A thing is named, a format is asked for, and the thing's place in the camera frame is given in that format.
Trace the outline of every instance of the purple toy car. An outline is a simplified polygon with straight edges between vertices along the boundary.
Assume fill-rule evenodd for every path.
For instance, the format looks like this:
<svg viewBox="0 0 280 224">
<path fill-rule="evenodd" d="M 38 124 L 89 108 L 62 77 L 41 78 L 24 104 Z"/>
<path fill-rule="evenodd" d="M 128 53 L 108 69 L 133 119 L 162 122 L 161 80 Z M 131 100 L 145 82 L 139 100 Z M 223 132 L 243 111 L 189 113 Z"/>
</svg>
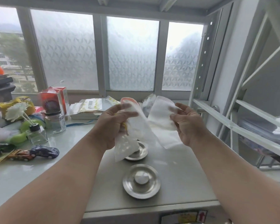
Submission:
<svg viewBox="0 0 280 224">
<path fill-rule="evenodd" d="M 59 150 L 54 147 L 46 147 L 42 145 L 35 145 L 30 150 L 32 157 L 41 156 L 49 159 L 54 159 L 59 155 Z"/>
</svg>

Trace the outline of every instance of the stainless steel lid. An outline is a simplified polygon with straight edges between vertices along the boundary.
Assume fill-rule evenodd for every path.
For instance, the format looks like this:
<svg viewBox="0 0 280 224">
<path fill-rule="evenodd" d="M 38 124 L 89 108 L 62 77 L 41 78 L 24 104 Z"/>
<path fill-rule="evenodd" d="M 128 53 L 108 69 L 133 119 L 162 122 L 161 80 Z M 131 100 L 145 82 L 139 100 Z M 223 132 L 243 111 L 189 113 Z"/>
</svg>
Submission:
<svg viewBox="0 0 280 224">
<path fill-rule="evenodd" d="M 145 158 L 148 154 L 148 149 L 147 146 L 142 143 L 138 142 L 139 144 L 139 150 L 131 154 L 130 156 L 126 157 L 125 159 L 131 160 L 131 161 L 137 161 Z"/>
<path fill-rule="evenodd" d="M 157 171 L 146 164 L 131 166 L 122 179 L 126 192 L 137 199 L 148 199 L 156 195 L 161 187 Z"/>
</svg>

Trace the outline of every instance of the hand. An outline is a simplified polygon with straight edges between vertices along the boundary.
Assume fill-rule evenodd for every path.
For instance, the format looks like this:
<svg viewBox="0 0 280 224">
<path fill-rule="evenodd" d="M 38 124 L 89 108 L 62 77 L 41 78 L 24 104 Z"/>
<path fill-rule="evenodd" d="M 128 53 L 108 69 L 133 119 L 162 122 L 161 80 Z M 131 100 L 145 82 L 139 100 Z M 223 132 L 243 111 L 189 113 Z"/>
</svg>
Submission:
<svg viewBox="0 0 280 224">
<path fill-rule="evenodd" d="M 98 121 L 88 133 L 91 140 L 95 140 L 97 145 L 105 152 L 115 146 L 115 137 L 119 133 L 120 124 L 130 117 L 138 116 L 137 112 L 120 112 L 118 111 L 129 108 L 131 105 L 124 103 L 121 105 L 114 105 L 108 110 L 104 111 L 99 117 Z"/>
<path fill-rule="evenodd" d="M 195 139 L 201 139 L 209 135 L 210 131 L 206 128 L 201 116 L 187 105 L 176 103 L 180 108 L 178 114 L 170 115 L 175 122 L 180 139 L 186 145 L 191 147 Z"/>
</svg>

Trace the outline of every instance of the sky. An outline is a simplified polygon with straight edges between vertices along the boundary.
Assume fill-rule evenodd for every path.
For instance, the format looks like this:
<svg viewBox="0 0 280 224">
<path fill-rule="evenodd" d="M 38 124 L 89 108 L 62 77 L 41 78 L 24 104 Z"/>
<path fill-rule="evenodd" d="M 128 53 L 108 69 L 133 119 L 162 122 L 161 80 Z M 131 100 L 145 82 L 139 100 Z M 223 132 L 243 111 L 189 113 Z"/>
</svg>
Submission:
<svg viewBox="0 0 280 224">
<path fill-rule="evenodd" d="M 15 8 L 0 7 L 0 24 L 3 23 L 20 26 L 17 10 Z"/>
</svg>

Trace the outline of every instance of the orange toy car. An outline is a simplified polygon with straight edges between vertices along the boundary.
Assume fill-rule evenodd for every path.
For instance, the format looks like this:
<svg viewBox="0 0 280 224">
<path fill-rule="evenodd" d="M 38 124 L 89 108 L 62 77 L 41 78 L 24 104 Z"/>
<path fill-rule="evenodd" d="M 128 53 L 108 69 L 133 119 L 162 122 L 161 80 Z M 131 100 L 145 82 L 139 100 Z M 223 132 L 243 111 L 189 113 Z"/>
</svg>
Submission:
<svg viewBox="0 0 280 224">
<path fill-rule="evenodd" d="M 14 150 L 11 154 L 8 155 L 7 158 L 10 160 L 24 160 L 26 162 L 34 159 L 34 157 L 30 155 L 29 150 L 21 149 Z"/>
</svg>

